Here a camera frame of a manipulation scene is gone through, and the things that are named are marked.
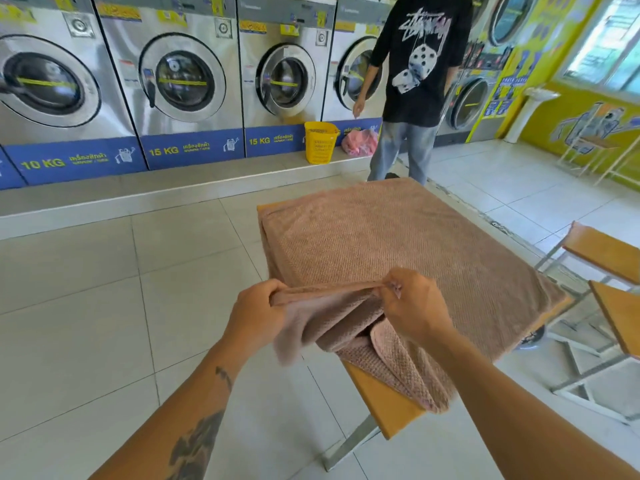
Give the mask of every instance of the person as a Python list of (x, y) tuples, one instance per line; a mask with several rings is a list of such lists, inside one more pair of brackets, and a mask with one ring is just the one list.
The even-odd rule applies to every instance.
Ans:
[(472, 18), (472, 0), (396, 1), (353, 105), (357, 118), (389, 55), (387, 101), (369, 181), (384, 179), (406, 138), (409, 177), (426, 183), (445, 95), (462, 64)]
[[(457, 332), (433, 280), (395, 268), (383, 282), (388, 287), (379, 292), (389, 322), (450, 375), (504, 478), (640, 479)], [(220, 341), (90, 480), (202, 480), (238, 372), (284, 325), (284, 309), (269, 304), (272, 293), (284, 288), (269, 280), (242, 291)]]

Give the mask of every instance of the window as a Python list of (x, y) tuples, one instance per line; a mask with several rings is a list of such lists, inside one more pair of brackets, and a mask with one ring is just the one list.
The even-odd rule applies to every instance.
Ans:
[(623, 99), (640, 96), (640, 0), (603, 0), (585, 31), (562, 78)]

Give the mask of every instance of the window frame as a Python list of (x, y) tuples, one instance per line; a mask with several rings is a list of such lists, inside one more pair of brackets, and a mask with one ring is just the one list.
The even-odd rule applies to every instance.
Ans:
[(640, 30), (633, 36), (629, 43), (625, 47), (625, 49), (620, 53), (618, 60), (612, 65), (609, 72), (607, 72), (606, 76), (602, 78), (603, 82), (587, 82), (585, 80), (573, 79), (571, 77), (565, 77), (564, 73), (569, 69), (569, 65), (573, 62), (574, 58), (578, 55), (584, 44), (587, 42), (589, 35), (591, 35), (592, 31), (596, 28), (597, 24), (600, 22), (600, 19), (603, 17), (607, 8), (611, 4), (613, 0), (601, 0), (597, 10), (591, 15), (589, 21), (582, 29), (582, 33), (580, 33), (580, 37), (574, 42), (569, 50), (569, 53), (565, 56), (562, 64), (558, 67), (555, 76), (553, 77), (554, 82), (559, 82), (564, 84), (565, 86), (569, 86), (575, 89), (581, 89), (583, 91), (590, 91), (602, 96), (606, 96), (612, 99), (616, 99), (623, 102), (628, 102), (631, 104), (640, 105), (640, 94), (634, 94), (623, 90), (634, 77), (633, 75), (625, 81), (622, 89), (619, 91), (612, 91), (608, 87), (606, 87), (606, 81), (608, 81), (611, 76), (619, 69), (622, 62), (625, 60), (626, 56), (636, 47), (636, 45), (640, 44)]

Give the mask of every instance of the pedestal sink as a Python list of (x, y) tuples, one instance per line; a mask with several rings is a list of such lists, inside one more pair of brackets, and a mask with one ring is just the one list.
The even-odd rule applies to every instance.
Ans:
[(524, 104), (520, 113), (516, 117), (516, 120), (511, 125), (507, 136), (504, 137), (504, 140), (507, 143), (518, 142), (518, 138), (520, 137), (520, 133), (522, 133), (524, 126), (540, 104), (544, 103), (544, 101), (551, 101), (551, 99), (560, 97), (560, 93), (543, 88), (526, 88), (524, 90), (524, 95), (528, 97), (527, 102)]

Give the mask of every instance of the forearm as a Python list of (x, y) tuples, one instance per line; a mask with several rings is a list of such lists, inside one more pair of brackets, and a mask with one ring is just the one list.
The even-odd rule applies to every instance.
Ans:
[(248, 357), (220, 341), (192, 375), (90, 480), (200, 480), (231, 387)]
[(453, 81), (456, 79), (460, 67), (449, 67), (447, 70), (447, 78), (444, 82), (444, 94), (446, 95), (449, 92), (449, 88), (453, 84)]
[(378, 75), (378, 71), (380, 67), (375, 67), (370, 65), (367, 69), (367, 74), (364, 76), (364, 82), (362, 83), (362, 87), (360, 88), (360, 94), (358, 95), (358, 99), (366, 100), (367, 93), (373, 84), (374, 79)]
[(424, 337), (420, 346), (453, 380), (506, 480), (640, 478), (494, 367), (453, 328)]

